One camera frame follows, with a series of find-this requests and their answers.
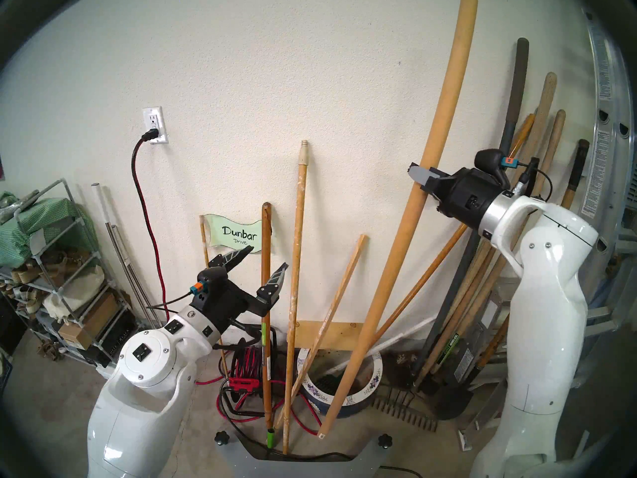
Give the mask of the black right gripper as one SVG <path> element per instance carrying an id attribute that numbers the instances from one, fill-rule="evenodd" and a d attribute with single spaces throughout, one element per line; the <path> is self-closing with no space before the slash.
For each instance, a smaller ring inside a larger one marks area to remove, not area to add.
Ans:
<path id="1" fill-rule="evenodd" d="M 497 176 L 476 168 L 462 168 L 440 177 L 430 169 L 411 163 L 408 175 L 428 194 L 437 194 L 437 211 L 462 223 L 480 223 L 493 200 L 509 189 L 504 172 Z"/>

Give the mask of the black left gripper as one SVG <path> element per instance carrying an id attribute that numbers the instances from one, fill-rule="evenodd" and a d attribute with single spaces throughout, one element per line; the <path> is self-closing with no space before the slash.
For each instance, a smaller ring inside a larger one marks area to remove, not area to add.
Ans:
<path id="1" fill-rule="evenodd" d="M 246 246 L 219 254 L 208 262 L 208 267 L 222 266 L 230 272 L 252 251 L 253 246 Z M 288 267 L 287 263 L 282 263 L 264 286 L 258 289 L 256 297 L 241 290 L 233 282 L 207 282 L 200 289 L 193 286 L 192 307 L 202 313 L 221 334 L 230 326 L 231 321 L 244 312 L 264 317 L 265 312 L 269 312 L 279 299 Z"/>

